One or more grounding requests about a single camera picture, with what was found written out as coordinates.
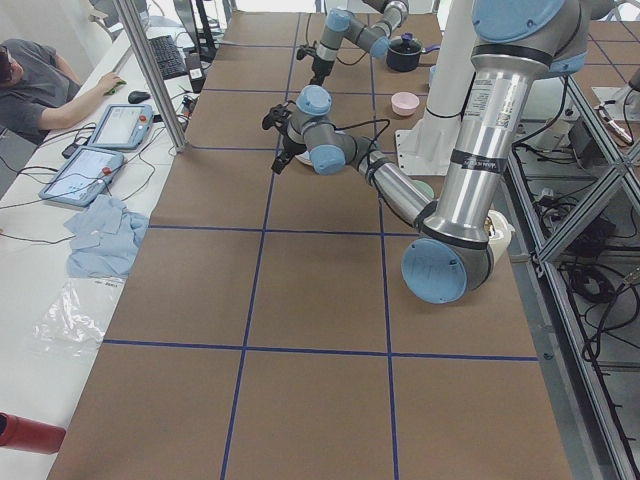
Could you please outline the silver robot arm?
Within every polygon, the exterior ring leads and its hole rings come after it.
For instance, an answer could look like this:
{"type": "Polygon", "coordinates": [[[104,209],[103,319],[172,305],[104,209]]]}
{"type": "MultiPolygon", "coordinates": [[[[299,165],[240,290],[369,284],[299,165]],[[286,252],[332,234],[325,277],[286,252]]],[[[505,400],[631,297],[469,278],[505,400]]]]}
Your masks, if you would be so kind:
{"type": "Polygon", "coordinates": [[[407,1],[365,1],[365,4],[382,14],[376,23],[366,25],[349,10],[332,8],[326,15],[319,43],[303,45],[298,49],[298,59],[305,55],[313,58],[311,85],[323,85],[338,59],[344,39],[373,58],[383,57],[388,49],[391,34],[409,15],[407,1]]]}
{"type": "Polygon", "coordinates": [[[477,1],[462,23],[473,67],[457,95],[460,121],[443,189],[433,199],[378,150],[373,139],[355,137],[334,125],[331,95],[323,81],[341,44],[349,41],[375,58],[383,56],[392,32],[408,17],[404,1],[377,1],[380,19],[367,25],[351,12],[330,11],[320,42],[308,50],[313,78],[294,101],[272,107],[264,129],[283,137],[272,168],[281,172],[307,154],[321,175],[352,167],[392,211],[412,225],[418,238],[404,253],[401,272],[420,299],[454,302],[490,276],[496,253],[485,223],[507,166],[531,87],[543,78],[564,77],[585,62],[590,22],[606,15],[609,1],[477,1]]]}

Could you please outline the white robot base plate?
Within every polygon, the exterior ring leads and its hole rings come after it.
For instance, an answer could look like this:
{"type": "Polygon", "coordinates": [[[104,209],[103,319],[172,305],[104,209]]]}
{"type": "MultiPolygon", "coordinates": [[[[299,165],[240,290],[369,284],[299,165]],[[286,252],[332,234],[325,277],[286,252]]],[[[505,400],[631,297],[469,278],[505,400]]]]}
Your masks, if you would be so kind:
{"type": "Polygon", "coordinates": [[[396,152],[401,170],[410,176],[444,176],[449,167],[451,142],[441,131],[395,132],[396,152]]]}

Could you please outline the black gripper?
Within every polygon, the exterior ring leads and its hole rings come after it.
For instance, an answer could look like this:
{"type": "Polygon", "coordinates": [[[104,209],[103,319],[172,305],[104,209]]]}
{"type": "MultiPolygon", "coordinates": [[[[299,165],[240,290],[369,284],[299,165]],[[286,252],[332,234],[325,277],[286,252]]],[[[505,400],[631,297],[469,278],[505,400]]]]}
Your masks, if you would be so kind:
{"type": "Polygon", "coordinates": [[[295,137],[295,132],[290,132],[289,117],[291,114],[292,112],[287,107],[278,108],[277,130],[283,136],[283,150],[275,156],[271,165],[271,170],[275,174],[281,174],[296,155],[301,155],[306,151],[306,145],[303,141],[295,137]]]}
{"type": "Polygon", "coordinates": [[[312,71],[313,77],[309,81],[310,85],[322,86],[323,80],[330,75],[333,68],[333,55],[321,56],[318,52],[313,55],[312,71]]]}

